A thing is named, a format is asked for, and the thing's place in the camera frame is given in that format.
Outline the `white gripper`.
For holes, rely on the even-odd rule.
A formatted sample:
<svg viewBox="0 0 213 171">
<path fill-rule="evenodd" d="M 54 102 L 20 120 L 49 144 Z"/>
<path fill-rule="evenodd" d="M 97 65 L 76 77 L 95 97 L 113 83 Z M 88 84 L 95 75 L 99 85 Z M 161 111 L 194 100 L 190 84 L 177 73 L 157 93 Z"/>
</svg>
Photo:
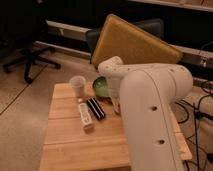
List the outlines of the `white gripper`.
<svg viewBox="0 0 213 171">
<path fill-rule="evenodd" d="M 121 80 L 119 78 L 108 78 L 108 94 L 111 98 L 119 97 L 119 89 L 120 89 Z M 120 103 L 117 99 L 113 100 L 114 111 L 116 114 L 120 114 Z"/>
</svg>

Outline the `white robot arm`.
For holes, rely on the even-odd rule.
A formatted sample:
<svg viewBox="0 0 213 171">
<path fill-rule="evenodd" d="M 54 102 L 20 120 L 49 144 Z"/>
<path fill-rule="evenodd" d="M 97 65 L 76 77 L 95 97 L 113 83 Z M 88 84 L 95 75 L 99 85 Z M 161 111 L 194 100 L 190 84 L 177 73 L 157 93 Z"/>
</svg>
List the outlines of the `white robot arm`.
<svg viewBox="0 0 213 171">
<path fill-rule="evenodd" d="M 98 71 L 122 116 L 132 171 L 184 171 L 170 104 L 191 91 L 189 70 L 178 64 L 125 65 L 115 56 Z"/>
</svg>

